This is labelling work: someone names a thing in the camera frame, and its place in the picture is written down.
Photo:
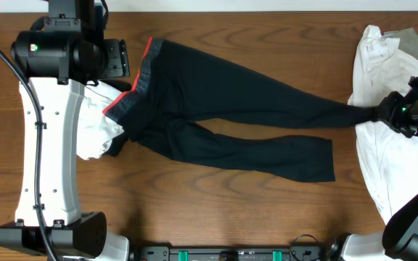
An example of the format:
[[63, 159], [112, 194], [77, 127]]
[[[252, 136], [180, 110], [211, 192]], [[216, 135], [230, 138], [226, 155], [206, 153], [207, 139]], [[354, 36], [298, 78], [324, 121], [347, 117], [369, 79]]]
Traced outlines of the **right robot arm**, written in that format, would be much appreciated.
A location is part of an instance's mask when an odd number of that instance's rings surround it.
[[[418, 137], [418, 77], [409, 80], [407, 95], [396, 92], [384, 98], [378, 118], [396, 133]], [[350, 234], [337, 240], [331, 260], [418, 260], [418, 194], [406, 203], [382, 233]]]

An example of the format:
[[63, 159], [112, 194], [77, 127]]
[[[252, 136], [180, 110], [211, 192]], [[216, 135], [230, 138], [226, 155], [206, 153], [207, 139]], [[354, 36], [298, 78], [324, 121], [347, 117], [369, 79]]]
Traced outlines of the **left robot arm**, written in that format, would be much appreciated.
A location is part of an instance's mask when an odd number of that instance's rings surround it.
[[88, 82], [129, 74], [122, 41], [105, 39], [102, 20], [46, 18], [12, 44], [8, 65], [25, 111], [22, 191], [15, 219], [0, 226], [0, 246], [49, 260], [132, 260], [125, 236], [103, 212], [83, 212], [77, 137]]

